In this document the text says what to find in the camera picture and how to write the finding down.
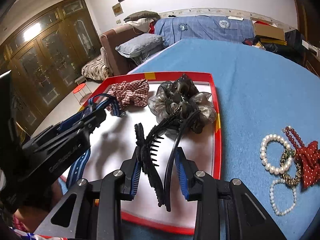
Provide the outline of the black plastic hair clip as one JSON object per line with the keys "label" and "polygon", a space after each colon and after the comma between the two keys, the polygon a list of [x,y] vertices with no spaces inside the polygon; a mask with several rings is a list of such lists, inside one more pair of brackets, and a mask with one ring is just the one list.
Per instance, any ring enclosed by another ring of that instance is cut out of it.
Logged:
{"label": "black plastic hair clip", "polygon": [[147,135],[143,124],[135,124],[136,145],[140,147],[137,158],[142,171],[148,176],[157,198],[157,205],[171,211],[171,178],[175,152],[185,133],[191,130],[200,111],[194,111],[181,124],[175,124],[178,112],[153,126]]}

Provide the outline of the red white plaid scrunchie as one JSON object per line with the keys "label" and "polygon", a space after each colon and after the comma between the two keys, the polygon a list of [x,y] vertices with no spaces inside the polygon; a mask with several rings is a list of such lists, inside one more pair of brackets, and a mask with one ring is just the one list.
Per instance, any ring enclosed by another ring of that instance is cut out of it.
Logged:
{"label": "red white plaid scrunchie", "polygon": [[149,99],[149,83],[146,79],[131,82],[123,81],[122,83],[112,84],[107,93],[116,98],[121,110],[130,105],[145,107]]}

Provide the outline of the grey black organza scrunchie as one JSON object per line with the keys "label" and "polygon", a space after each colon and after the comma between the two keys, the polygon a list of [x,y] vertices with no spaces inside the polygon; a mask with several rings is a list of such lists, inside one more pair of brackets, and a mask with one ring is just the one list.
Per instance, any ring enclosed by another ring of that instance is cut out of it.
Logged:
{"label": "grey black organza scrunchie", "polygon": [[192,79],[183,74],[174,82],[161,83],[156,94],[148,99],[148,107],[158,123],[178,112],[175,124],[181,124],[194,111],[199,110],[199,116],[191,124],[191,130],[200,134],[204,126],[216,120],[217,113],[210,101],[211,96],[211,93],[200,92]]}

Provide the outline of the red polka dot scrunchie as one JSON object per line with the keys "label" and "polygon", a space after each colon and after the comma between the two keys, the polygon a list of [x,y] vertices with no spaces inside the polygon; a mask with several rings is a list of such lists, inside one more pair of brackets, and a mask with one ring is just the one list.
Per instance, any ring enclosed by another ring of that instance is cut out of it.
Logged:
{"label": "red polka dot scrunchie", "polygon": [[312,141],[308,146],[296,149],[295,160],[302,165],[303,187],[307,189],[319,181],[318,142]]}

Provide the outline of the blue striped watch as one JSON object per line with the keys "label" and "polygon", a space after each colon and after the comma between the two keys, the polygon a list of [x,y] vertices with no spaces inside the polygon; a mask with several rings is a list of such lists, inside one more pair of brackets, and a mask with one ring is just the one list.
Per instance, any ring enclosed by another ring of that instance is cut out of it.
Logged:
{"label": "blue striped watch", "polygon": [[[71,120],[78,121],[80,118],[84,118],[89,115],[89,113],[92,113],[97,109],[106,109],[107,107],[111,107],[112,114],[117,117],[122,117],[124,115],[124,112],[120,109],[120,104],[115,96],[101,93],[90,98],[88,100],[88,105],[80,112],[80,114],[76,114],[75,117],[67,119],[62,123],[62,125],[71,124]],[[91,149],[89,148],[71,165],[66,180],[67,189],[70,189],[73,184],[82,178],[90,155]]]}

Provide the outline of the red round stool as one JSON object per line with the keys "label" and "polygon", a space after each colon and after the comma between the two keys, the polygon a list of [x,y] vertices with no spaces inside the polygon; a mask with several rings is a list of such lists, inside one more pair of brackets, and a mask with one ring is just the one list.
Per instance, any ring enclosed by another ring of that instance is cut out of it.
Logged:
{"label": "red round stool", "polygon": [[92,95],[92,91],[88,87],[87,83],[79,84],[73,89],[72,93],[80,105],[83,105]]}

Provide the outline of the floral patterned cushion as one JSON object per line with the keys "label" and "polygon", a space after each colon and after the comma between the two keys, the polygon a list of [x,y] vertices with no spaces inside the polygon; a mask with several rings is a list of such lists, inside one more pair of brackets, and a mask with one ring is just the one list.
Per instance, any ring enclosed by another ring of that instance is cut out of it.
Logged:
{"label": "floral patterned cushion", "polygon": [[113,69],[104,47],[100,48],[99,56],[86,63],[81,68],[81,74],[85,78],[95,81],[104,81],[105,79],[114,76]]}

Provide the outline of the blue bed blanket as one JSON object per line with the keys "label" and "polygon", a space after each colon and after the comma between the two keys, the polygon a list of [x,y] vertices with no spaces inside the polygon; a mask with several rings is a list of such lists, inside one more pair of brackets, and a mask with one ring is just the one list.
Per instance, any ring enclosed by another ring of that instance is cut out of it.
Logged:
{"label": "blue bed blanket", "polygon": [[[131,71],[129,75],[151,72],[204,72],[213,76],[220,109],[222,153],[212,153],[213,138],[189,133],[181,142],[188,159],[215,178],[239,178],[251,190],[277,223],[287,239],[319,239],[319,182],[309,189],[298,186],[297,206],[284,217],[276,216],[267,187],[276,176],[267,174],[258,157],[263,137],[284,134],[293,126],[304,143],[319,142],[319,77],[302,66],[273,53],[243,44],[186,39],[163,50]],[[93,148],[86,165],[90,180],[103,178],[130,157],[134,146],[125,145],[124,131],[135,138],[128,120],[105,121],[91,135]],[[176,168],[172,171],[171,212],[157,206],[157,198],[142,173],[129,220],[122,220],[123,239],[193,239],[196,202],[181,194]]]}

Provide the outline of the wooden glass door wardrobe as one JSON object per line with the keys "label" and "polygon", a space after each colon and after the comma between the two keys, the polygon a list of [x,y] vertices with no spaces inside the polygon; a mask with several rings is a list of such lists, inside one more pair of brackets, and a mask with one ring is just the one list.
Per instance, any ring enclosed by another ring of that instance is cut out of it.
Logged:
{"label": "wooden glass door wardrobe", "polygon": [[15,29],[1,43],[1,71],[10,70],[17,123],[29,135],[74,88],[101,43],[85,0],[63,0]]}

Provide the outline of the grey pillow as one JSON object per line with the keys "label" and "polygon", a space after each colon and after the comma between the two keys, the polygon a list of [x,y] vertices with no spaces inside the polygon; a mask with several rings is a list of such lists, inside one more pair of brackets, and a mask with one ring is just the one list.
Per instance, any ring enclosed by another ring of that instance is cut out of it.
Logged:
{"label": "grey pillow", "polygon": [[126,58],[142,55],[163,44],[161,35],[144,33],[116,47],[116,51]]}

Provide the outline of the blue plaid folded quilt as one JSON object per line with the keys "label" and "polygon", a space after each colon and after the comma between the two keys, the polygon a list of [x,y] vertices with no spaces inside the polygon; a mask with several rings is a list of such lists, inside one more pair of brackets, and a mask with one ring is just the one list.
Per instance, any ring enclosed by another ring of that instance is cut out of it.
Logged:
{"label": "blue plaid folded quilt", "polygon": [[163,37],[165,47],[189,38],[242,43],[254,37],[254,28],[247,19],[200,15],[161,18],[155,24],[155,34]]}

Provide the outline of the brown cardboard box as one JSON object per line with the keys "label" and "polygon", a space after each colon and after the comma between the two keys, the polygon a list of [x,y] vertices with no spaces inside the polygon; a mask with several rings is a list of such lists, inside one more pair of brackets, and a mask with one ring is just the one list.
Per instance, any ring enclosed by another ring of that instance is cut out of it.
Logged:
{"label": "brown cardboard box", "polygon": [[265,37],[285,41],[285,33],[281,28],[260,23],[254,23],[253,28],[256,37]]}

